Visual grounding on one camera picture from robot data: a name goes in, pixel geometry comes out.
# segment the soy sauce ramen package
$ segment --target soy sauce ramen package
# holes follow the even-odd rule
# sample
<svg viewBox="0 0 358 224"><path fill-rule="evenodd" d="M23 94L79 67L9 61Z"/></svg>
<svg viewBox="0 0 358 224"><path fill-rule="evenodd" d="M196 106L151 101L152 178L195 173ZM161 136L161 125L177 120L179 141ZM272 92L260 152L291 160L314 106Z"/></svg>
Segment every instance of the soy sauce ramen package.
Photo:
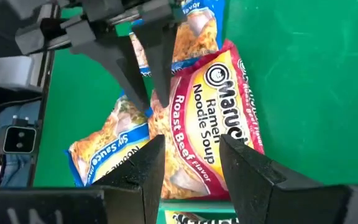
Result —
<svg viewBox="0 0 358 224"><path fill-rule="evenodd" d="M126 95L120 97L100 131L74 142L70 169L77 186L91 185L135 154L149 141L147 117Z"/></svg>
<svg viewBox="0 0 358 224"><path fill-rule="evenodd" d="M172 71L193 65L198 57L216 52L222 47L224 0L183 0L187 21L178 28L173 50ZM150 76L143 46L134 33L130 34L140 72Z"/></svg>
<svg viewBox="0 0 358 224"><path fill-rule="evenodd" d="M170 104L151 98L150 137L165 135L162 198L229 198L219 156L221 134L264 153L253 94L235 45L225 41L171 81Z"/></svg>
<svg viewBox="0 0 358 224"><path fill-rule="evenodd" d="M167 224L238 224L238 218L225 220L207 220L199 215L190 212L165 211L165 221Z"/></svg>

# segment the blue fabric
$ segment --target blue fabric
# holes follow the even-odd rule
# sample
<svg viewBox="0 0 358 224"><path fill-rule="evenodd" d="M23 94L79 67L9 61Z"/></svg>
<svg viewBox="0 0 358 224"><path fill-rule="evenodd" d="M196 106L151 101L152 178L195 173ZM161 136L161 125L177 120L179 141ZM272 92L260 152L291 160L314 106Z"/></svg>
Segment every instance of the blue fabric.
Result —
<svg viewBox="0 0 358 224"><path fill-rule="evenodd" d="M22 106L12 106L0 112L1 128L12 124L12 117L29 118L29 124L34 124L38 119L40 101L28 103ZM1 187L25 187L29 180L31 157L23 154L7 154L4 177Z"/></svg>

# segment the green background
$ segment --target green background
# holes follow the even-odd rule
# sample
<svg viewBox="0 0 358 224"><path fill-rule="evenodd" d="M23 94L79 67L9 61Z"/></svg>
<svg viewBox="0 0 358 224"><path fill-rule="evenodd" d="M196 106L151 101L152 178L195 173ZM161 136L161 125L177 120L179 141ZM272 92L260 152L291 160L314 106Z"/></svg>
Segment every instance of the green background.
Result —
<svg viewBox="0 0 358 224"><path fill-rule="evenodd" d="M326 184L358 183L358 0L230 0L225 11L266 154ZM63 152L102 127L119 93L96 62L56 53L35 186L73 186Z"/></svg>

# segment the ramen noodle package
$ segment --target ramen noodle package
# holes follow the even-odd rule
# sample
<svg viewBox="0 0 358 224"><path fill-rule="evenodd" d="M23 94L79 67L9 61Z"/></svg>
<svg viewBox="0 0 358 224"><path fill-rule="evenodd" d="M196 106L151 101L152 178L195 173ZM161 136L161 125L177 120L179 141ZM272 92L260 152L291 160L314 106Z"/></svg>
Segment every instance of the ramen noodle package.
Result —
<svg viewBox="0 0 358 224"><path fill-rule="evenodd" d="M126 161L148 141L147 117L123 95L100 131L70 146L69 163L75 184L92 184Z"/></svg>
<svg viewBox="0 0 358 224"><path fill-rule="evenodd" d="M173 50L173 72L193 65L198 57L214 53L222 47L224 0L183 0L181 5L187 21L178 28ZM144 49L134 33L130 37L140 72L149 77Z"/></svg>
<svg viewBox="0 0 358 224"><path fill-rule="evenodd" d="M253 94L236 46L225 41L171 81L170 104L152 94L150 137L165 135L162 198L228 199L219 137L229 134L264 153Z"/></svg>
<svg viewBox="0 0 358 224"><path fill-rule="evenodd" d="M199 215L190 212L172 212L165 211L165 221L167 224L238 224L238 218L230 218L225 220L208 220Z"/></svg>

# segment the roast beef ramen package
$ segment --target roast beef ramen package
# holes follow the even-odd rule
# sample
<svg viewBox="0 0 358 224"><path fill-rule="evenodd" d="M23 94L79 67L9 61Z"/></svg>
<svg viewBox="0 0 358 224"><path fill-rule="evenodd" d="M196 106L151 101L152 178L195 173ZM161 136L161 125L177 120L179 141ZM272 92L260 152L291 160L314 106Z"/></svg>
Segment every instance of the roast beef ramen package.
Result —
<svg viewBox="0 0 358 224"><path fill-rule="evenodd" d="M150 137L165 135L162 198L229 198L219 138L229 134L264 153L253 94L236 46L201 57L171 81L170 104L152 94Z"/></svg>

